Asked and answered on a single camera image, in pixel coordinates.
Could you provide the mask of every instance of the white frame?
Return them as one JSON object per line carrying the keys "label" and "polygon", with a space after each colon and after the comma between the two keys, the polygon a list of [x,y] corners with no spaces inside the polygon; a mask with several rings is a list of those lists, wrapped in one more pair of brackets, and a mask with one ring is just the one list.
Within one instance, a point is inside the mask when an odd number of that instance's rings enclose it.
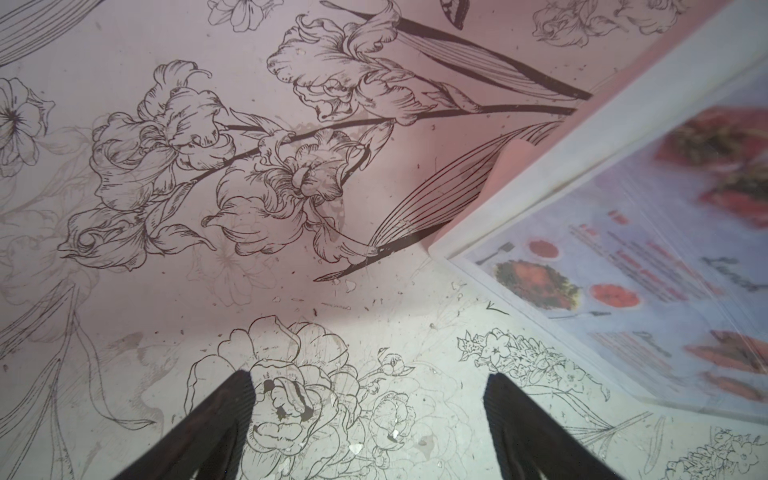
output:
{"label": "white frame", "polygon": [[[540,336],[582,365],[589,366],[590,373],[602,382],[619,387],[635,398],[664,410],[674,408],[676,415],[689,409],[685,405],[654,398],[593,350],[577,348],[582,345],[581,342],[564,330],[555,327],[553,330],[556,333],[547,331],[539,324],[546,320],[542,313],[501,285],[481,281],[488,278],[487,274],[461,255],[499,230],[568,194],[596,173],[663,136],[671,128],[766,71],[768,2],[736,0],[558,143],[544,153],[534,151],[533,154],[540,155],[536,162],[438,238],[429,247],[430,255],[438,263],[468,279],[492,301],[509,305],[533,320],[531,326]],[[632,121],[615,121],[616,118],[632,118]],[[603,141],[592,140],[597,137]],[[565,188],[552,193],[565,184]],[[691,411],[718,415],[737,423],[744,421],[768,425],[768,418],[752,415],[717,409]]]}

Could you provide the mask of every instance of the floral wallpaper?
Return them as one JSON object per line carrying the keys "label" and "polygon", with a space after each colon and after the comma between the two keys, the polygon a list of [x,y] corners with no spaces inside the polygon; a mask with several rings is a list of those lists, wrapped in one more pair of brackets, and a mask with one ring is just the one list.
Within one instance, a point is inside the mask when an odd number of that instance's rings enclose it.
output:
{"label": "floral wallpaper", "polygon": [[111,478],[245,369],[248,480],[498,478],[496,372],[625,478],[762,478],[761,425],[609,389],[423,244],[690,8],[0,6],[0,477]]}

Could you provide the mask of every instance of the flower line drawing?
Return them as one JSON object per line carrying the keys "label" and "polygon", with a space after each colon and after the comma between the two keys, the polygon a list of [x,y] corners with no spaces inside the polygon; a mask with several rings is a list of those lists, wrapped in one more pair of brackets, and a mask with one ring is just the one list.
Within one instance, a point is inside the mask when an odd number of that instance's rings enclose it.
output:
{"label": "flower line drawing", "polygon": [[[223,0],[214,10],[232,8],[230,18],[235,19],[250,3]],[[450,84],[373,57],[399,35],[414,38],[399,32],[398,25],[407,22],[391,1],[363,23],[339,27],[325,18],[310,22],[303,15],[296,23],[267,60],[267,68],[292,84],[320,121],[335,124],[293,132],[268,118],[228,108],[213,91],[192,88],[192,77],[212,78],[196,63],[159,65],[154,86],[136,114],[112,113],[94,129],[91,168],[101,180],[96,195],[102,204],[70,218],[67,241],[59,246],[62,254],[84,266],[133,270],[149,255],[176,254],[193,246],[216,249],[203,234],[171,218],[195,185],[225,170],[216,190],[218,211],[201,226],[205,232],[218,227],[235,244],[235,254],[274,254],[311,231],[321,259],[360,266],[412,241],[395,247],[394,241],[372,245],[355,240],[339,230],[326,210],[342,198],[344,183],[385,147],[396,125],[468,114],[574,111],[542,104],[480,105]],[[306,61],[307,52],[312,61]],[[349,119],[360,110],[373,118]],[[357,138],[344,131],[361,126],[367,130]],[[236,147],[234,135],[238,145],[257,144],[237,152],[241,147]],[[238,288],[248,290],[243,280]],[[238,296],[237,302],[244,301]]]}
{"label": "flower line drawing", "polygon": [[[384,478],[377,475],[390,473],[406,478],[397,465],[412,464],[412,454],[398,452],[425,442],[427,435],[416,436],[427,428],[419,413],[434,415],[435,408],[444,407],[410,378],[415,367],[400,366],[396,354],[381,357],[386,350],[380,350],[378,368],[360,375],[349,363],[349,347],[328,329],[261,317],[248,329],[233,330],[215,354],[192,365],[184,410],[213,391],[221,376],[244,369],[251,374],[256,404],[241,461],[243,478]],[[403,382],[417,387],[398,387]],[[415,402],[417,397],[422,401]],[[452,461],[459,468],[460,459]]]}
{"label": "flower line drawing", "polygon": [[229,23],[236,32],[256,30],[283,0],[208,0],[208,23]]}
{"label": "flower line drawing", "polygon": [[585,446],[595,448],[601,458],[606,458],[616,434],[651,416],[650,412],[642,412],[616,425],[603,420],[585,400],[599,396],[608,402],[611,392],[564,355],[533,337],[494,328],[485,335],[466,332],[464,338],[456,340],[462,352],[459,362],[474,357],[476,367],[503,373],[527,394],[557,399],[571,414],[575,412],[583,418],[589,426],[565,425],[565,429]]}
{"label": "flower line drawing", "polygon": [[729,429],[713,427],[710,441],[668,462],[660,480],[718,480],[736,472],[745,475],[759,461],[754,447],[765,444],[759,435],[736,435]]}
{"label": "flower line drawing", "polygon": [[457,338],[460,362],[477,356],[475,366],[510,376],[521,388],[552,385],[566,393],[584,393],[586,385],[598,387],[607,402],[611,393],[583,369],[533,337],[505,333],[495,328],[484,336]]}
{"label": "flower line drawing", "polygon": [[555,47],[584,47],[616,29],[664,33],[686,10],[683,0],[547,0],[533,14],[533,36]]}
{"label": "flower line drawing", "polygon": [[24,165],[38,162],[35,140],[48,132],[48,113],[54,106],[18,78],[0,78],[0,176],[13,177]]}

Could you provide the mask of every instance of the menu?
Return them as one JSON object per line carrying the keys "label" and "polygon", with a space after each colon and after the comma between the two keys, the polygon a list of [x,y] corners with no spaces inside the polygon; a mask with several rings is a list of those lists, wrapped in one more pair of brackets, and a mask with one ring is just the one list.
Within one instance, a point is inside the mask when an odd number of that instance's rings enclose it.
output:
{"label": "menu", "polygon": [[768,74],[462,262],[658,399],[768,419]]}

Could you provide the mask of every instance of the long leaf drawing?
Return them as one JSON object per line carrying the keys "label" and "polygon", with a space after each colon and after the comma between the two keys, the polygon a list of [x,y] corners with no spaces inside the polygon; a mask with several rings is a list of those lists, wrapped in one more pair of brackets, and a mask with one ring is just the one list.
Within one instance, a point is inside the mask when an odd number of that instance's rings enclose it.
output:
{"label": "long leaf drawing", "polygon": [[648,449],[648,460],[645,462],[643,472],[648,475],[656,466],[661,454],[661,446],[664,444],[664,423],[667,417],[660,416],[654,425],[654,436],[650,437],[650,447]]}
{"label": "long leaf drawing", "polygon": [[379,225],[369,241],[369,245],[378,249],[375,256],[315,281],[348,275],[440,230],[478,197],[499,153],[509,141],[521,138],[538,144],[560,123],[549,121],[519,128],[445,165],[411,192]]}
{"label": "long leaf drawing", "polygon": [[58,351],[42,368],[22,400],[0,418],[0,439],[15,432],[12,449],[0,468],[2,478],[14,478],[33,441],[38,434],[42,434],[42,426],[48,423],[53,448],[51,477],[74,480],[74,469],[58,418],[59,376],[73,336],[77,336],[88,358],[88,391],[96,412],[129,430],[142,429],[154,423],[149,419],[118,419],[110,412],[104,397],[98,355],[78,321],[75,311],[77,302],[78,288],[72,282],[61,282],[28,312],[0,331],[0,359],[3,359],[43,326],[53,330],[63,327]]}
{"label": "long leaf drawing", "polygon": [[[346,10],[365,20],[373,17],[325,0],[320,3],[329,8]],[[551,100],[588,100],[592,97],[588,91],[550,77],[514,58],[412,20],[401,19],[397,30],[397,39],[401,42],[453,71],[486,84]]]}
{"label": "long leaf drawing", "polygon": [[0,67],[44,47],[104,0],[30,0],[0,18]]}

